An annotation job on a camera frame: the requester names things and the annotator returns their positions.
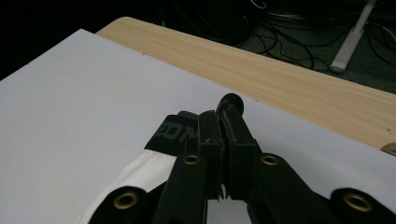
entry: light wood surface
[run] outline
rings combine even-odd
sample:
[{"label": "light wood surface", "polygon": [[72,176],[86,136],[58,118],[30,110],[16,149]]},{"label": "light wood surface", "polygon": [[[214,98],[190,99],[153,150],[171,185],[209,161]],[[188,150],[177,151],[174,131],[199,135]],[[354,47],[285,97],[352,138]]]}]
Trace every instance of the light wood surface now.
[{"label": "light wood surface", "polygon": [[395,94],[133,18],[97,34],[374,148],[396,142]]}]

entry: dark floor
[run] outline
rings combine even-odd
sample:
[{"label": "dark floor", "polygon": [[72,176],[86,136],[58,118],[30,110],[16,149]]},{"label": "dark floor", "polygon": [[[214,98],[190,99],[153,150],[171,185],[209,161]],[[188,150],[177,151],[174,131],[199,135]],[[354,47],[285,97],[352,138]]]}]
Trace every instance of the dark floor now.
[{"label": "dark floor", "polygon": [[[396,93],[396,1],[377,0],[343,74],[332,73],[329,65],[358,19],[364,0],[165,2],[3,1],[0,10],[5,32],[1,49],[6,57],[2,60],[0,78],[12,74],[77,29],[95,33],[115,19],[129,16],[317,70],[326,76]],[[239,14],[245,16],[242,21]]]}]

